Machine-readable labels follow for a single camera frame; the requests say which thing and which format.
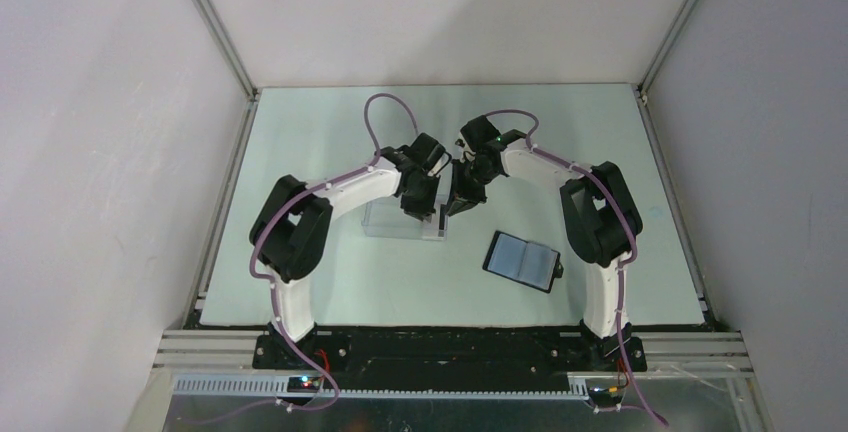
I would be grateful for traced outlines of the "clear plastic card tray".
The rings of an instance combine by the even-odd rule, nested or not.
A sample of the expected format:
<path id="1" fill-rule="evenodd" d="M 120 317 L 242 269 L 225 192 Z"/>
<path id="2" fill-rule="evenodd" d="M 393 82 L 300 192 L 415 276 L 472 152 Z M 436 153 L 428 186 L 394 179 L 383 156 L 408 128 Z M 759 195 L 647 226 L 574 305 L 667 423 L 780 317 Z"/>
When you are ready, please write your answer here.
<path id="1" fill-rule="evenodd" d="M 437 236 L 438 210 L 445 204 L 441 196 L 436 202 L 436 213 L 430 222 L 423 222 L 407 216 L 400 207 L 398 198 L 382 198 L 370 202 L 365 207 L 361 221 L 364 233 L 368 237 L 385 239 L 405 239 L 422 241 L 444 241 Z"/>

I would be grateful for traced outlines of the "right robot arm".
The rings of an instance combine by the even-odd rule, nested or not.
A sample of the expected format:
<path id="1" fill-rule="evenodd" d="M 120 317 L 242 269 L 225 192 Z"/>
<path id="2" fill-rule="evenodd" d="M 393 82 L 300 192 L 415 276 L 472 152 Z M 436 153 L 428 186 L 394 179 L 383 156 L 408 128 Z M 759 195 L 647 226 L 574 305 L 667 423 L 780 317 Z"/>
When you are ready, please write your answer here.
<path id="1" fill-rule="evenodd" d="M 454 216 L 485 203 L 485 188 L 498 177 L 524 180 L 558 191 L 572 251 L 593 270 L 586 279 L 581 320 L 585 363 L 606 370 L 628 340 L 626 270 L 634 262 L 643 222 L 620 168 L 569 161 L 535 144 L 530 132 L 499 131 L 489 114 L 467 122 L 456 141 L 446 213 Z"/>

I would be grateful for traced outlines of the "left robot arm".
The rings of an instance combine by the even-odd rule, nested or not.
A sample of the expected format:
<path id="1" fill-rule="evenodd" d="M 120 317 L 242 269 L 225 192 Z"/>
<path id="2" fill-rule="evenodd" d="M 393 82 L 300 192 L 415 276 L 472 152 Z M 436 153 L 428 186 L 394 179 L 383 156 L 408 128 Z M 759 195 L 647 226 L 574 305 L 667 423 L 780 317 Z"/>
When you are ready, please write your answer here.
<path id="1" fill-rule="evenodd" d="M 439 224 L 438 189 L 451 158 L 438 140 L 421 133 L 411 144 L 379 149 L 365 165 L 331 179 L 277 180 L 249 232 L 249 272 L 269 283 L 271 326 L 282 336 L 277 354 L 290 367 L 304 368 L 316 355 L 308 335 L 315 326 L 309 276 L 324 255 L 332 222 L 395 197 L 406 216 Z"/>

